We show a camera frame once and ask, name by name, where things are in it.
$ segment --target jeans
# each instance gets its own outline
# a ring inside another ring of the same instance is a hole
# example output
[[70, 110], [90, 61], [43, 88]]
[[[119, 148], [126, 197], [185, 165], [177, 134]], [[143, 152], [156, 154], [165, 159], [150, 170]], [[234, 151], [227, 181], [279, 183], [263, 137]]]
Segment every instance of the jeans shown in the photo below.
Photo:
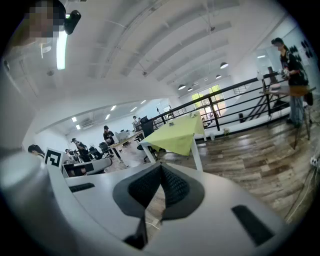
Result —
[[303, 97], [290, 97], [290, 116], [294, 124], [302, 124], [303, 122]]

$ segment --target floor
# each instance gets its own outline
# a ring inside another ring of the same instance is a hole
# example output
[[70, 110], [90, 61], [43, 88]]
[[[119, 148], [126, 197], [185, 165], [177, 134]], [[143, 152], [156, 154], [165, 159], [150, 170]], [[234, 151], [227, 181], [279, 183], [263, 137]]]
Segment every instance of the floor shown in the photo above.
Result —
[[[284, 119], [269, 127], [262, 126], [206, 143], [197, 142], [204, 172], [239, 184], [287, 223], [299, 221], [310, 207], [315, 193], [314, 168], [309, 162], [320, 138], [320, 112], [314, 110], [311, 111], [311, 139], [308, 140], [303, 126], [296, 149], [293, 149], [295, 129]], [[130, 167], [144, 163], [145, 154], [136, 149], [135, 142], [123, 149], [121, 155], [126, 157]], [[191, 153], [182, 156], [165, 152], [158, 157], [163, 162], [196, 168]], [[125, 168], [124, 164], [114, 161], [108, 172]], [[146, 209], [149, 239], [161, 228], [159, 220], [164, 209], [165, 196], [160, 188]]]

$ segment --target woman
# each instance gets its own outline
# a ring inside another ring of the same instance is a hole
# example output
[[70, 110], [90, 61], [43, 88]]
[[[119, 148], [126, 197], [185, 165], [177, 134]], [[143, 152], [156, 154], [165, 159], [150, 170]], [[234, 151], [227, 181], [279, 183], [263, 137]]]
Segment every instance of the woman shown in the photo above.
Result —
[[41, 148], [38, 145], [30, 145], [28, 147], [28, 152], [31, 154], [34, 154], [35, 156], [37, 156], [40, 159], [44, 159], [45, 158], [45, 153], [41, 150]]
[[[306, 80], [303, 70], [300, 69], [296, 57], [289, 51], [284, 41], [277, 37], [271, 41], [273, 46], [280, 52], [280, 61], [282, 65], [282, 78], [288, 80], [289, 86], [306, 86]], [[303, 122], [303, 97], [290, 96], [290, 116], [287, 119], [288, 124], [294, 124], [296, 128], [300, 127]]]

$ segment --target yellow tablecloth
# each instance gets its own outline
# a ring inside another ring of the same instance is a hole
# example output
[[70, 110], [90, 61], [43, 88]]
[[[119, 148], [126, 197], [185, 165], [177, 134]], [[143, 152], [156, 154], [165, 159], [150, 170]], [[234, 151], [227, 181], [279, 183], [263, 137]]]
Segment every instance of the yellow tablecloth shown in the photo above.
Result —
[[189, 156], [195, 134], [205, 134], [200, 114], [172, 119], [144, 140], [157, 147]]

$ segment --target black mesh panel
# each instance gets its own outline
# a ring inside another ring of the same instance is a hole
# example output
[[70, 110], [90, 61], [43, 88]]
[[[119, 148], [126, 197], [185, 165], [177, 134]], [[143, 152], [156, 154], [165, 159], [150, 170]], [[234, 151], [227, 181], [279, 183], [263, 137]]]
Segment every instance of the black mesh panel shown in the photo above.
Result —
[[129, 194], [144, 208], [148, 207], [159, 188], [160, 170], [161, 167], [159, 166], [133, 181], [128, 187]]
[[161, 172], [161, 186], [165, 194], [166, 208], [184, 199], [190, 190], [187, 182], [165, 168]]

